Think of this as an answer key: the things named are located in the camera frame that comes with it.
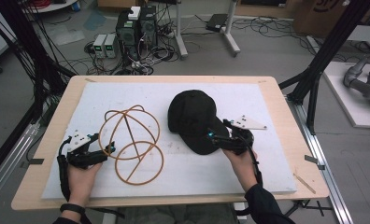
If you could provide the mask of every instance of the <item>black cap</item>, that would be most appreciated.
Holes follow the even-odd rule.
[[[229,136],[228,130],[217,118],[214,100],[203,91],[183,91],[176,95],[168,108],[167,118],[170,132],[179,133],[185,144],[200,155],[218,149],[207,138],[209,129],[215,134]]]

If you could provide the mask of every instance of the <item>computer tower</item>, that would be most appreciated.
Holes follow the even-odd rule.
[[[116,33],[120,42],[121,56],[131,57],[134,61],[139,61],[139,54],[143,46],[140,43],[141,28],[139,21],[131,21],[128,18],[129,11],[123,11],[118,17]]]
[[[141,23],[141,33],[144,39],[144,45],[149,48],[157,46],[156,6],[142,7],[139,21]]]

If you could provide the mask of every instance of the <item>copper wire frame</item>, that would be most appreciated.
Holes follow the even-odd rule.
[[[138,111],[138,112],[143,112],[145,114],[148,114],[149,116],[151,116],[155,122],[156,122],[156,125],[157,125],[157,128],[158,128],[158,133],[157,133],[157,137],[155,138],[155,136],[153,135],[153,133],[143,124],[141,123],[138,119],[134,118],[133,116],[129,115],[130,112],[132,111]],[[109,113],[113,113],[113,115],[111,115],[110,117],[107,117],[107,115]],[[107,155],[109,156],[109,158],[112,158],[115,160],[115,171],[116,171],[116,175],[118,176],[118,178],[123,181],[124,183],[126,184],[129,184],[129,185],[135,185],[135,186],[139,186],[139,185],[145,185],[145,184],[148,184],[149,182],[151,182],[152,180],[156,179],[156,177],[158,177],[158,175],[161,173],[163,167],[164,167],[164,154],[162,152],[162,150],[156,145],[158,140],[159,140],[159,137],[160,137],[160,133],[161,133],[161,130],[160,130],[160,125],[159,125],[159,122],[158,120],[153,117],[153,115],[151,115],[151,113],[145,111],[144,107],[142,105],[134,105],[132,107],[130,107],[129,109],[127,110],[122,110],[122,111],[118,111],[118,110],[108,110],[105,114],[105,122],[103,123],[103,125],[101,126],[100,128],[100,131],[99,131],[99,136],[102,136],[101,133],[102,131],[104,130],[104,127],[107,125],[107,123],[113,119],[114,117],[118,116],[118,115],[121,115],[121,118],[118,120],[118,122],[116,123],[114,129],[112,130],[112,134],[109,138],[109,145],[108,145],[108,152],[105,152],[104,151],[104,147],[103,147],[103,144],[101,142],[101,138],[98,138],[98,144],[101,148],[101,150]],[[149,141],[135,141],[134,139],[134,136],[133,136],[133,133],[132,133],[132,130],[130,128],[130,125],[129,125],[129,120],[128,118],[134,120],[135,122],[137,122],[139,125],[141,125],[150,135],[150,137],[153,139],[153,142],[149,142]],[[125,123],[126,123],[126,126],[127,126],[127,130],[129,131],[129,134],[132,138],[132,143],[129,143],[128,145],[126,145],[125,147],[123,147],[117,156],[112,156],[111,155],[111,147],[112,147],[112,140],[115,136],[115,133],[119,127],[119,125],[121,124],[121,121],[124,119]],[[144,152],[144,153],[139,153],[138,152],[138,149],[137,149],[137,145],[139,144],[149,144],[149,147],[148,149]],[[134,146],[135,148],[135,153],[136,153],[136,156],[134,157],[130,157],[130,158],[121,158],[121,155],[122,153],[130,146]],[[143,181],[143,182],[132,182],[130,181],[130,178],[132,177],[132,175],[135,173],[135,170],[138,168],[138,166],[141,164],[141,162],[144,160],[144,158],[147,156],[147,154],[152,151],[154,148],[156,148],[160,155],[161,155],[161,158],[162,158],[162,162],[161,162],[161,166],[159,168],[159,171],[156,173],[155,176],[153,176],[151,179],[149,180],[146,180],[146,181]],[[120,174],[120,170],[118,168],[118,165],[119,165],[119,161],[129,161],[129,160],[135,160],[135,159],[138,159],[138,164],[135,166],[135,168],[133,169],[133,171],[129,174],[129,176],[127,178],[124,178],[123,176],[121,176]]]

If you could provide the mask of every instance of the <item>sleeve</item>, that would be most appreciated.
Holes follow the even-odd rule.
[[[78,224],[77,222],[65,217],[58,217],[53,224]]]
[[[277,224],[294,223],[290,218],[285,217],[273,195],[257,184],[252,186],[245,195],[249,204],[248,211],[256,223]]]

